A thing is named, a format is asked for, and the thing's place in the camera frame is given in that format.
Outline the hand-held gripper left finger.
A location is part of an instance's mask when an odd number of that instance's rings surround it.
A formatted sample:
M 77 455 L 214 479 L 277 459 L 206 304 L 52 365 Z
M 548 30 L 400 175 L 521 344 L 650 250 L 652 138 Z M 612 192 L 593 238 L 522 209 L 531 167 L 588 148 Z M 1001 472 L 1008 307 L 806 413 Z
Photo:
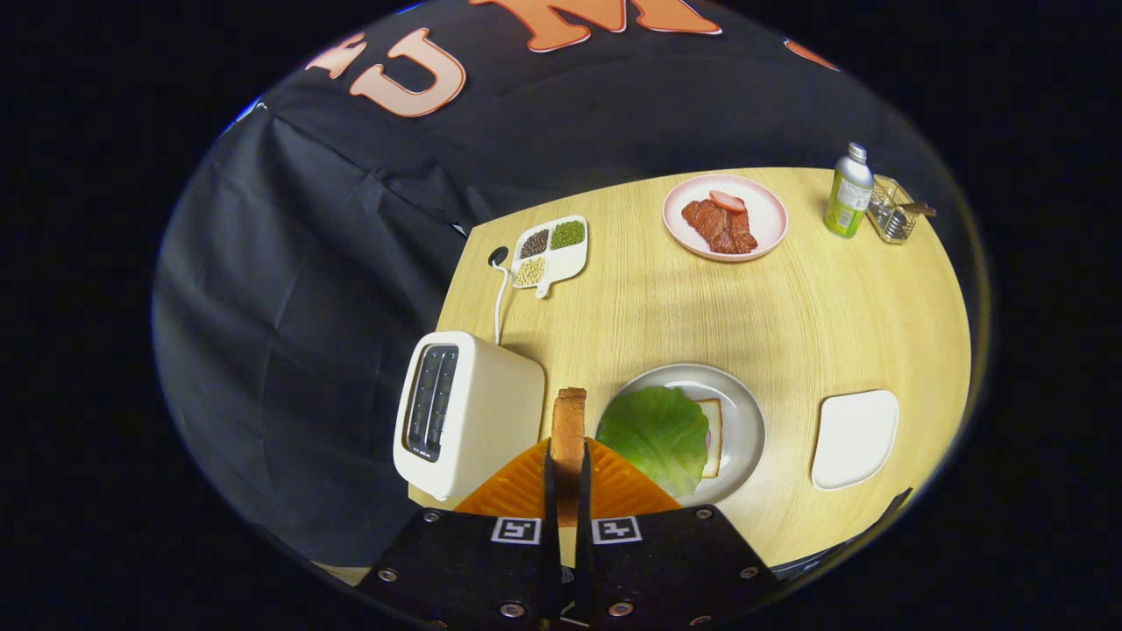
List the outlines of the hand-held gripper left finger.
M 358 591 L 417 627 L 550 627 L 564 607 L 550 440 L 521 459 L 536 514 L 421 507 Z

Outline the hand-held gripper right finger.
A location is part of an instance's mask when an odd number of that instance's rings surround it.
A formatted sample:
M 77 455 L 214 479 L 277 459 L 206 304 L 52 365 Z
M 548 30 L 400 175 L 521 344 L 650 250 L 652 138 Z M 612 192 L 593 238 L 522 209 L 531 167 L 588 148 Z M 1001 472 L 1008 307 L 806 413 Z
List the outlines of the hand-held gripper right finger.
M 765 606 L 781 580 L 715 506 L 594 518 L 600 495 L 585 440 L 573 613 L 585 627 L 721 627 Z

